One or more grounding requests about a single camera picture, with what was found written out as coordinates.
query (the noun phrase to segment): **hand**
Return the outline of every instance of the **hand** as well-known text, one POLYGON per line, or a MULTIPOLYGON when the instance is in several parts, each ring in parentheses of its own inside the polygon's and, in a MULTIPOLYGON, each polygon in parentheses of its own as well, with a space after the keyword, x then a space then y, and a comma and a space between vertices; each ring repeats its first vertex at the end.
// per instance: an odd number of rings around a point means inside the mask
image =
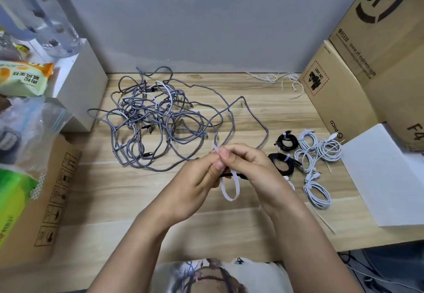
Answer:
POLYGON ((287 180, 263 151, 244 144, 233 144, 220 147, 219 156, 225 166, 249 179, 262 208, 270 217, 283 209, 290 200, 297 198, 287 180))
POLYGON ((199 210, 209 190, 218 187, 224 168, 215 151, 186 162, 146 210, 151 216, 161 217, 167 228, 186 220, 199 210))

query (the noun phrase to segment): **desk surface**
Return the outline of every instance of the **desk surface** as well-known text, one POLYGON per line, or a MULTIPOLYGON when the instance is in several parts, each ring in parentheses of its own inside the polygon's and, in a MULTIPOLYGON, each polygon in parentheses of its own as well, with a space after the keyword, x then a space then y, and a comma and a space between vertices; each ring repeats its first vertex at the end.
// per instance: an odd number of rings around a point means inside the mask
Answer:
MULTIPOLYGON (((112 109, 109 95, 117 89, 121 74, 109 75, 109 84, 101 108, 112 109)), ((306 93, 293 99, 290 82, 272 85, 240 73, 176 74, 187 83, 199 83, 215 88, 227 101, 243 95, 252 112, 269 129, 269 138, 262 150, 276 151, 274 142, 285 130, 295 135, 305 129, 315 130, 318 137, 329 136, 306 93)), ((167 78, 158 75, 158 79, 167 78)), ((131 84, 130 79, 123 81, 131 84)), ((183 88, 192 101, 224 108, 219 97, 201 88, 183 88)), ((265 132, 247 112, 242 102, 232 107, 236 129, 231 143, 243 142, 257 146, 265 132)), ((231 122, 226 121, 219 131, 228 133, 231 122)), ((153 131, 144 140, 157 145, 159 135, 153 131)), ((111 152, 109 127, 96 122, 90 134, 70 134, 67 139, 83 151, 78 171, 72 182, 69 203, 59 231, 52 258, 42 265, 0 272, 0 287, 4 292, 63 292, 87 288, 104 262, 119 243, 135 216, 172 179, 181 165, 169 172, 155 173, 146 169, 122 167, 111 152)), ((188 154, 196 145, 178 146, 188 154)), ((199 156, 211 149, 204 143, 199 156)), ((157 161, 158 167, 169 166, 176 156, 167 154, 157 161)), ((319 182, 330 192, 333 204, 322 216, 336 234, 320 221, 337 251, 380 246, 424 238, 424 226, 378 227, 358 194, 341 161, 330 163, 331 173, 324 162, 317 168, 322 172, 319 182)), ((296 171, 291 181, 297 194, 302 192, 302 174, 296 171)), ((234 182, 226 179, 227 192, 234 194, 234 182)), ((240 181, 240 197, 227 201, 220 188, 212 189, 201 209, 187 221, 170 229, 159 254, 159 262, 216 257, 232 260, 247 257, 254 261, 279 259, 273 243, 269 220, 258 210, 258 199, 248 181, 240 181)))

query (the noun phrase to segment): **coiled black cable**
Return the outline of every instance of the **coiled black cable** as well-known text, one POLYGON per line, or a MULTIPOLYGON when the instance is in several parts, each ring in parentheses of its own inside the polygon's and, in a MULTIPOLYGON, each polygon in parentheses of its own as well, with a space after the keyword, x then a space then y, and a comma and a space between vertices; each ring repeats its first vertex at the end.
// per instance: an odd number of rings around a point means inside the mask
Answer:
POLYGON ((282 154, 280 152, 269 154, 268 158, 273 162, 274 166, 277 168, 277 170, 280 172, 282 176, 290 176, 294 173, 294 166, 297 165, 298 167, 302 167, 302 164, 295 160, 294 158, 290 157, 290 155, 282 154), (287 163, 287 166, 289 169, 282 171, 280 170, 277 165, 275 165, 275 160, 283 161, 287 163))
POLYGON ((274 145, 278 145, 278 147, 283 151, 292 151, 299 147, 299 141, 297 140, 295 135, 291 134, 291 130, 287 130, 278 137, 274 145), (284 145, 283 141, 290 141, 292 145, 286 146, 284 145))

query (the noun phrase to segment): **snack package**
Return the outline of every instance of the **snack package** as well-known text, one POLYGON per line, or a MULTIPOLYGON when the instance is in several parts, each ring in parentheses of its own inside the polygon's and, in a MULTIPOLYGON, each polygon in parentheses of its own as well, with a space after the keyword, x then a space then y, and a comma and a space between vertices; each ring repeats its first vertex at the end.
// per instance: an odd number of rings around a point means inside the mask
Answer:
POLYGON ((21 215, 38 181, 25 174, 0 169, 0 247, 21 215))
POLYGON ((54 65, 24 61, 0 61, 0 94, 35 97, 44 93, 54 65))

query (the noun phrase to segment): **left hand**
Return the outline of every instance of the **left hand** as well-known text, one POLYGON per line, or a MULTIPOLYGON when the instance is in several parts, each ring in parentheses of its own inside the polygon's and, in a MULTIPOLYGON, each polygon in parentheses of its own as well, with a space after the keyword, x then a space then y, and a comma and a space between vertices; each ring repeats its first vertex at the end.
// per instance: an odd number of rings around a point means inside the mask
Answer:
POLYGON ((215 151, 186 162, 146 210, 151 212, 151 216, 160 217, 168 228, 186 220, 199 210, 209 190, 219 185, 219 176, 224 168, 215 151))

